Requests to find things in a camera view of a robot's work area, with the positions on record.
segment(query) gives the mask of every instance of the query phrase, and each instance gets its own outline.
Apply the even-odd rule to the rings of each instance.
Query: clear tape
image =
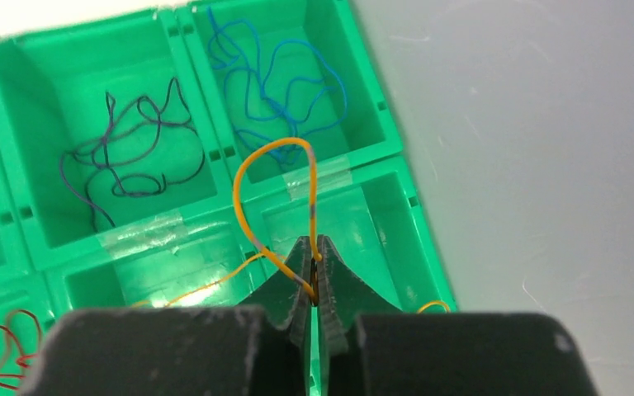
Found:
[[[300,200],[310,193],[310,167],[303,167],[283,175],[291,200]],[[317,163],[317,193],[351,186],[351,162],[346,155]]]
[[[177,210],[160,215],[145,224],[120,227],[99,237],[101,246],[113,259],[127,257],[153,248],[177,247],[188,235],[183,216]]]

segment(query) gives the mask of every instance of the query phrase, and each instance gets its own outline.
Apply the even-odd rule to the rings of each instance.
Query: electrical wire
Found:
[[[217,20],[215,19],[215,15],[212,12],[211,7],[208,7],[207,15],[214,31],[213,36],[208,40],[208,43],[207,43],[207,53],[215,63],[211,65],[211,67],[215,71],[228,70],[223,79],[223,88],[222,88],[224,96],[225,96],[225,101],[227,101],[228,103],[232,102],[229,99],[229,93],[228,93],[229,80],[236,73],[246,73],[246,86],[244,89],[244,116],[247,120],[255,121],[255,122],[284,120],[286,124],[288,125],[289,136],[300,137],[303,139],[306,138],[308,135],[313,134],[314,132],[331,129],[341,124],[345,120],[348,113],[348,97],[346,93],[346,86],[343,83],[343,80],[336,73],[336,71],[324,59],[324,56],[309,41],[289,39],[289,40],[283,40],[279,42],[272,51],[271,58],[269,60],[268,70],[265,73],[262,73],[261,43],[260,43],[257,29],[251,24],[251,22],[247,21],[246,19],[238,19],[236,21],[227,22],[223,26],[219,26],[217,23]],[[253,42],[256,46],[255,68],[251,67],[251,61],[249,60],[246,51],[244,51],[244,49],[242,49],[242,47],[239,44],[237,44],[237,42],[226,32],[229,28],[232,28],[234,26],[245,26],[251,33],[251,36],[253,37]],[[231,54],[225,48],[225,45],[222,44],[222,40],[220,38],[223,38],[228,46],[234,48],[237,54]],[[220,58],[220,56],[222,55],[217,54],[213,50],[213,47],[214,47],[213,44],[216,44],[215,46],[219,47],[223,55],[226,58],[229,58],[229,61],[224,61]],[[338,84],[338,88],[330,87],[330,86],[322,87],[319,93],[316,94],[316,96],[312,99],[311,103],[308,105],[305,115],[303,117],[293,115],[288,109],[288,107],[290,106],[291,93],[293,91],[292,88],[297,83],[311,84],[311,85],[320,87],[325,83],[326,78],[324,76],[319,76],[319,78],[308,78],[308,77],[293,78],[286,85],[286,92],[285,92],[283,103],[279,102],[277,99],[273,97],[270,97],[267,93],[267,86],[270,83],[271,77],[273,75],[273,71],[276,67],[276,58],[278,56],[279,51],[281,51],[282,48],[286,48],[288,45],[302,46],[307,48],[312,53],[312,55],[314,55],[314,57],[317,60],[319,60],[319,63],[321,64],[322,69],[326,70],[326,72],[329,75],[331,75],[336,81],[336,83]],[[258,98],[261,103],[266,103],[268,105],[268,107],[270,108],[270,112],[272,113],[271,115],[259,116],[259,115],[251,114],[249,110],[249,102],[250,102],[249,94],[251,91],[251,85],[252,85],[253,79],[255,79],[258,84]],[[334,91],[340,91],[342,93],[342,96],[343,96],[342,115],[335,122],[331,124],[322,125],[319,127],[315,127],[311,130],[300,132],[299,131],[300,126],[307,123],[318,101],[325,94],[329,92],[334,92]],[[242,145],[244,145],[249,150],[259,149],[261,144],[270,143],[271,141],[273,141],[273,138],[270,138],[264,134],[259,134],[258,132],[255,132],[252,130],[237,127],[234,124],[234,121],[233,121],[233,129],[234,129],[234,133],[237,136],[237,139],[242,143]],[[246,138],[244,138],[244,135],[253,136],[254,138],[258,139],[260,142],[258,144],[250,144],[249,141]],[[297,149],[296,146],[281,147],[279,149],[268,152],[268,155],[274,158],[281,167],[290,166],[290,165],[294,165],[297,161],[297,156],[290,158],[290,155],[296,149]]]
[[[446,301],[443,301],[443,300],[440,300],[440,299],[436,299],[434,301],[429,301],[428,303],[424,304],[422,306],[422,308],[417,309],[417,314],[421,314],[427,308],[433,307],[433,306],[443,307],[443,309],[446,310],[446,313],[450,313],[451,312],[451,307],[449,307],[448,304],[446,304]]]
[[[234,278],[235,276],[237,276],[244,268],[246,268],[249,264],[251,264],[252,262],[258,260],[259,258],[264,257],[263,253],[257,253],[254,254],[253,256],[251,256],[250,258],[248,258],[247,260],[245,260],[240,266],[238,266],[234,271],[230,272],[229,274],[227,274],[226,276],[223,276],[222,278],[220,278],[219,280],[216,280],[212,283],[209,283],[207,285],[203,285],[195,290],[189,291],[187,293],[184,293],[182,295],[179,295],[178,297],[168,301],[163,307],[164,308],[168,308],[174,304],[176,304],[177,302],[181,301],[182,299],[185,299],[186,297],[188,297],[189,295],[194,295],[195,293],[199,292],[199,291],[203,291],[206,289],[210,289],[212,286],[216,286],[219,285],[221,283],[225,283],[226,281],[229,281],[230,279]],[[131,305],[132,308],[137,308],[137,307],[141,307],[141,306],[145,306],[145,305],[151,305],[152,302],[149,300],[142,300],[139,301],[137,303],[134,303]]]
[[[16,309],[11,311],[6,316],[6,322],[4,325],[0,324],[0,331],[4,334],[4,342],[6,344],[5,350],[0,358],[0,388],[9,389],[9,390],[17,390],[18,387],[13,384],[7,384],[3,382],[4,380],[22,380],[25,378],[25,370],[30,367],[29,364],[26,363],[27,360],[33,359],[37,356],[37,352],[32,354],[26,354],[21,341],[18,339],[18,336],[12,330],[12,321],[18,315],[23,314],[32,319],[35,324],[35,329],[37,331],[37,348],[40,348],[40,344],[42,343],[42,327],[40,326],[40,322],[37,317],[27,311],[25,309]],[[5,367],[6,363],[11,358],[11,354],[13,351],[13,347],[15,347],[17,351],[16,365],[20,368],[20,374],[13,373],[2,373],[1,370]]]
[[[188,117],[181,122],[172,122],[163,119],[163,114],[167,111],[171,102],[173,91],[176,92],[183,108],[188,114]],[[171,78],[171,80],[169,81],[164,104],[161,107],[157,106],[156,103],[154,103],[154,101],[149,98],[149,96],[142,95],[128,103],[125,107],[123,107],[123,110],[118,114],[118,116],[115,116],[116,104],[117,100],[115,99],[115,97],[110,92],[106,92],[108,126],[106,127],[103,136],[89,139],[81,143],[73,150],[63,153],[59,158],[59,175],[66,187],[75,196],[77,196],[80,201],[91,208],[92,228],[96,232],[98,232],[99,230],[97,226],[97,213],[102,215],[112,228],[116,227],[116,222],[113,220],[110,214],[100,205],[96,204],[91,197],[91,184],[99,175],[105,172],[113,176],[113,178],[115,179],[111,187],[111,194],[113,196],[119,198],[145,198],[151,196],[159,196],[166,192],[170,186],[177,186],[189,182],[201,173],[203,167],[206,164],[206,152],[201,147],[198,167],[194,168],[193,172],[191,172],[190,175],[184,176],[180,180],[168,180],[166,174],[164,174],[163,172],[161,173],[161,180],[159,180],[155,176],[142,172],[133,172],[121,176],[117,171],[117,168],[132,165],[144,158],[147,158],[159,146],[159,142],[162,137],[162,128],[188,130],[192,132],[197,138],[198,132],[192,124],[189,106],[186,102],[186,99],[183,97],[181,85],[178,79],[175,77]],[[145,111],[143,106],[147,106],[148,108],[150,108],[154,115],[149,115]],[[121,123],[123,118],[128,115],[130,111],[132,111],[132,109],[136,109],[138,115],[141,116],[144,120],[138,122],[136,125],[129,128],[128,130],[116,134],[116,127]],[[131,137],[135,133],[138,133],[138,131],[141,131],[145,126],[155,127],[154,141],[152,142],[152,144],[142,154],[136,155],[133,158],[129,158],[125,161],[119,162],[111,161],[109,148],[113,144],[122,142],[124,139]],[[99,159],[99,154],[102,154],[102,160]],[[77,189],[72,186],[72,184],[69,182],[69,179],[66,177],[66,174],[64,172],[64,163],[67,158],[72,158],[76,163],[80,165],[93,167],[95,169],[83,183],[83,193],[78,192]],[[129,184],[129,182],[132,181],[151,182],[154,187],[147,190],[134,190],[125,186],[126,183]]]
[[[317,295],[315,291],[312,289],[312,286],[304,279],[300,278],[293,270],[291,270],[285,263],[281,262],[278,259],[276,253],[268,250],[266,245],[261,243],[256,235],[254,235],[253,231],[249,227],[247,223],[246,216],[244,216],[244,209],[242,208],[241,201],[241,188],[242,188],[242,178],[246,173],[248,167],[257,160],[257,158],[261,157],[265,153],[269,151],[286,145],[297,145],[301,146],[306,154],[307,159],[310,162],[310,246],[312,247],[312,255],[316,262],[322,261],[322,255],[319,253],[319,249],[317,248],[317,160],[315,158],[315,152],[310,146],[310,143],[307,140],[300,138],[283,138],[278,139],[274,142],[266,144],[261,147],[257,151],[251,153],[247,159],[244,160],[242,165],[237,170],[237,174],[234,177],[234,189],[232,191],[232,201],[234,203],[234,213],[237,215],[237,220],[239,221],[239,227],[242,228],[244,234],[247,236],[249,241],[263,253],[268,260],[270,260],[273,264],[275,264],[278,269],[285,274],[288,279],[293,280],[298,285],[302,285],[305,292],[312,300],[313,304],[317,304]]]

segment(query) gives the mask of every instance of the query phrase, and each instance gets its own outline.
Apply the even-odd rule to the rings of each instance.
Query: yellow wire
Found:
[[[178,301],[181,301],[182,299],[185,299],[185,298],[186,298],[186,297],[188,297],[189,295],[193,295],[193,294],[195,294],[195,293],[197,293],[197,292],[199,292],[199,291],[203,291],[203,290],[205,290],[205,289],[209,289],[209,288],[211,288],[212,286],[219,285],[220,283],[223,283],[223,282],[229,281],[230,279],[232,279],[232,278],[234,278],[235,276],[237,276],[237,275],[238,275],[238,274],[239,274],[239,273],[240,273],[240,272],[241,272],[244,268],[246,268],[246,267],[247,267],[247,266],[248,266],[251,262],[253,262],[253,261],[255,261],[255,260],[257,260],[257,259],[259,259],[259,258],[261,258],[261,257],[263,257],[263,253],[257,253],[257,254],[254,254],[253,256],[251,256],[250,258],[248,258],[245,262],[243,262],[240,266],[238,266],[238,267],[237,267],[237,269],[235,269],[234,271],[230,272],[230,273],[229,273],[229,274],[227,274],[226,276],[223,276],[223,277],[222,277],[222,278],[220,278],[219,280],[216,280],[216,281],[214,281],[214,282],[212,282],[212,283],[210,283],[210,284],[203,285],[203,286],[201,286],[201,287],[199,287],[199,288],[197,288],[197,289],[195,289],[195,290],[191,290],[191,291],[189,291],[189,292],[187,292],[187,293],[184,293],[184,294],[182,294],[182,295],[179,295],[179,296],[178,296],[178,297],[176,297],[175,299],[172,299],[171,301],[167,302],[167,303],[164,305],[164,308],[167,308],[167,307],[170,307],[171,305],[176,304]],[[149,301],[148,299],[144,299],[144,300],[142,300],[142,301],[138,301],[138,302],[136,302],[136,303],[132,304],[130,307],[131,307],[131,308],[137,308],[137,307],[141,307],[141,306],[143,306],[143,305],[147,305],[147,304],[152,304],[152,302],[151,302],[151,301]]]
[[[440,299],[436,299],[434,301],[429,301],[428,303],[424,304],[422,306],[422,308],[417,310],[417,314],[421,314],[422,312],[424,312],[424,310],[428,307],[433,307],[434,305],[437,305],[439,307],[443,307],[447,313],[451,312],[451,307],[448,306],[448,304],[446,304],[445,301],[441,301]]]
[[[317,161],[315,159],[315,152],[312,150],[312,146],[307,142],[307,140],[300,138],[283,138],[273,141],[255,152],[251,153],[244,160],[242,165],[237,170],[237,175],[234,177],[234,191],[233,191],[233,202],[234,202],[234,213],[237,215],[237,220],[239,221],[239,226],[244,231],[244,234],[247,238],[253,243],[257,250],[268,258],[273,264],[275,264],[279,270],[283,274],[285,274],[289,279],[294,280],[298,284],[302,285],[305,289],[307,295],[312,299],[315,303],[317,300],[315,291],[312,289],[312,286],[307,283],[304,279],[300,278],[295,272],[293,272],[286,264],[281,262],[276,254],[269,251],[266,246],[264,246],[261,242],[258,241],[256,235],[252,232],[249,224],[247,223],[246,217],[244,216],[244,210],[242,209],[242,201],[241,201],[241,187],[242,187],[242,177],[247,172],[249,165],[251,165],[257,158],[261,157],[265,153],[273,149],[277,149],[281,146],[287,145],[297,145],[301,146],[305,152],[307,153],[307,159],[310,162],[310,245],[312,247],[313,258],[316,262],[322,261],[322,255],[319,254],[317,249],[317,222],[316,222],[316,202],[317,202]]]

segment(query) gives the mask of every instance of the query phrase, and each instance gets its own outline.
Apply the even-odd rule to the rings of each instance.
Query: tangled wire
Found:
[[[259,42],[259,36],[257,29],[251,24],[251,22],[245,19],[238,19],[236,21],[230,21],[222,26],[219,26],[215,16],[210,7],[208,7],[208,19],[212,25],[214,34],[210,38],[207,44],[207,53],[211,58],[213,64],[212,68],[220,73],[224,73],[223,78],[223,93],[225,95],[225,103],[238,102],[230,97],[230,81],[234,77],[245,77],[244,85],[244,117],[247,121],[254,123],[267,123],[275,120],[281,120],[287,125],[287,133],[284,136],[276,136],[275,138],[268,137],[264,134],[260,134],[257,131],[249,128],[238,126],[237,124],[241,120],[233,120],[234,133],[238,140],[249,152],[253,152],[264,144],[271,143],[274,139],[282,137],[293,137],[306,139],[311,134],[316,132],[332,129],[341,124],[347,115],[348,99],[346,95],[346,87],[339,77],[337,72],[327,64],[324,56],[308,41],[289,39],[283,40],[278,43],[272,51],[271,58],[268,63],[268,69],[264,73],[262,71],[262,49]],[[250,60],[247,52],[232,38],[228,33],[228,29],[237,31],[237,28],[243,26],[253,37],[254,44],[256,45],[256,59]],[[284,54],[288,49],[291,53],[296,52],[299,48],[307,49],[317,60],[319,60],[319,66],[326,72],[329,81],[333,81],[334,85],[325,85],[328,82],[328,78],[323,75],[317,77],[296,76],[288,81],[285,86],[281,86],[281,82],[285,81],[285,76],[275,77],[278,73],[274,73],[277,58],[279,54]],[[249,110],[249,103],[256,102],[255,97],[251,97],[252,85],[256,84],[258,87],[258,102],[264,105],[268,115],[253,114]],[[272,97],[268,92],[280,92],[285,91],[283,98]],[[315,106],[318,105],[322,98],[328,97],[331,92],[338,92],[341,94],[343,101],[343,112],[334,122],[330,122],[326,125],[315,125],[311,122],[311,127],[308,127],[308,121],[312,116]],[[296,109],[301,101],[291,102],[291,97],[298,96],[300,99],[312,97],[310,104],[306,109]],[[267,129],[273,129],[275,126],[267,126]],[[294,165],[298,159],[298,155],[293,153],[301,153],[298,147],[295,145],[284,146],[276,148],[268,154],[278,162],[281,168]]]
[[[183,108],[188,114],[187,119],[182,122],[173,122],[165,120],[163,118],[164,113],[169,108],[169,103],[171,101],[173,91],[177,93],[178,98],[183,105]],[[147,112],[145,112],[145,109],[143,108],[144,106],[146,106],[148,109],[151,109],[154,115],[150,116]],[[161,177],[156,177],[152,174],[144,172],[122,173],[120,171],[121,167],[130,166],[151,155],[152,152],[154,152],[154,150],[159,146],[159,141],[162,138],[162,132],[166,133],[168,130],[184,129],[192,132],[193,135],[198,138],[198,132],[193,126],[188,104],[183,97],[181,87],[178,83],[177,78],[172,78],[169,82],[166,99],[161,107],[157,106],[157,104],[154,103],[154,101],[149,98],[149,96],[142,95],[137,99],[131,101],[127,106],[123,108],[118,116],[115,116],[116,99],[109,92],[106,92],[106,107],[108,109],[108,126],[106,128],[106,131],[103,133],[103,136],[87,140],[78,145],[75,149],[63,153],[62,156],[59,158],[59,175],[62,177],[62,180],[64,181],[64,184],[67,186],[67,188],[69,188],[69,190],[74,193],[77,198],[79,198],[83,203],[91,208],[92,227],[96,232],[98,232],[96,213],[101,214],[112,228],[116,227],[116,222],[113,220],[111,215],[108,214],[108,212],[104,210],[100,205],[96,204],[91,197],[91,184],[96,177],[99,177],[104,173],[108,173],[113,176],[115,181],[111,186],[111,194],[115,197],[145,198],[162,195],[171,186],[178,186],[188,183],[190,180],[201,173],[206,163],[206,152],[201,147],[197,158],[198,166],[195,167],[191,174],[180,177],[178,180],[170,180],[163,172],[161,173]],[[137,110],[143,120],[129,128],[128,130],[124,130],[116,134],[116,127],[133,108]],[[132,138],[135,134],[140,133],[140,131],[143,130],[145,126],[154,127],[155,135],[152,144],[142,154],[136,155],[133,158],[117,162],[111,160],[111,146],[113,144],[123,143],[126,139]],[[72,186],[71,182],[65,174],[64,162],[67,160],[67,158],[73,159],[79,165],[92,167],[94,169],[93,172],[88,176],[86,181],[83,183],[83,194],[78,192]],[[152,188],[135,189],[133,187],[130,187],[131,182],[151,182]]]
[[[27,353],[21,340],[13,330],[13,319],[18,315],[28,317],[34,324],[37,333],[37,346],[35,351]],[[18,384],[25,378],[26,370],[30,368],[30,361],[36,357],[37,351],[42,343],[42,327],[37,317],[30,311],[25,309],[16,309],[6,316],[4,324],[0,324],[0,332],[3,333],[5,349],[0,358],[0,388],[18,390]],[[13,352],[16,353],[15,364],[18,367],[18,373],[2,373],[7,364],[13,358]]]

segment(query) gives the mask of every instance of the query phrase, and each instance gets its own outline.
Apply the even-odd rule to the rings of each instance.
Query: red wire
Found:
[[[37,330],[37,349],[40,348],[40,344],[42,343],[42,335],[43,335],[42,334],[42,327],[40,326],[40,322],[38,321],[37,317],[33,313],[31,313],[30,311],[27,311],[25,309],[16,309],[14,311],[11,311],[6,316],[6,325],[5,326],[0,325],[0,330],[2,330],[3,333],[4,333],[4,341],[6,343],[6,350],[5,350],[3,356],[2,356],[2,358],[0,360],[0,371],[6,365],[6,363],[8,361],[8,357],[11,355],[11,351],[12,351],[11,341],[13,341],[13,343],[16,346],[18,355],[19,355],[16,358],[16,364],[21,368],[21,374],[0,374],[0,378],[3,378],[3,379],[19,379],[19,380],[22,380],[23,378],[25,378],[25,369],[30,367],[30,365],[26,361],[28,361],[30,359],[33,359],[33,358],[35,358],[37,356],[36,353],[27,355],[25,353],[25,350],[24,350],[20,340],[18,339],[16,334],[10,329],[11,321],[18,314],[25,314],[26,316],[31,318],[33,323],[35,324],[35,328]],[[13,385],[10,385],[10,384],[4,384],[1,381],[0,381],[0,387],[2,387],[4,389],[18,390],[17,386],[13,386]]]

